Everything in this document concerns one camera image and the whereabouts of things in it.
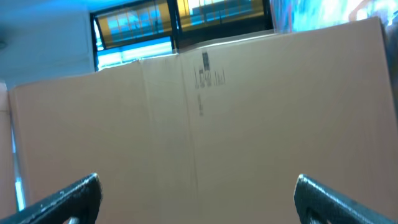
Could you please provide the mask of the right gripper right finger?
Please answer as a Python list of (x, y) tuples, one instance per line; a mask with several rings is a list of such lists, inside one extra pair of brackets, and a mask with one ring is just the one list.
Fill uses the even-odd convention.
[(294, 204), (302, 224), (395, 224), (395, 220), (300, 174), (294, 190)]

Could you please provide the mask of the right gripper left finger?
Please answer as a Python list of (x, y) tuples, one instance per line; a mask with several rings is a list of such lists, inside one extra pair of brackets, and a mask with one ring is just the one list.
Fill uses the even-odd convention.
[(102, 201), (98, 174), (92, 173), (41, 201), (1, 220), (1, 224), (95, 224)]

